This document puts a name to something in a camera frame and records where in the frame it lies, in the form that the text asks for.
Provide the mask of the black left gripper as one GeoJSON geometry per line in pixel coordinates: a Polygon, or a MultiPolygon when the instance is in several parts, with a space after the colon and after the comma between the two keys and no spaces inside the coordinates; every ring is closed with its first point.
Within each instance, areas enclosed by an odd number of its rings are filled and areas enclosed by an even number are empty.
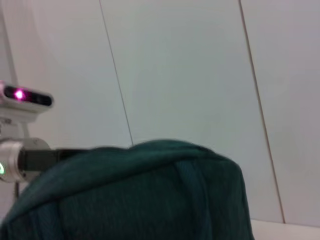
{"type": "Polygon", "coordinates": [[[21,172],[45,172],[55,167],[72,165],[78,156],[84,156],[94,149],[58,148],[23,149],[18,154],[18,169],[21,172]]]}

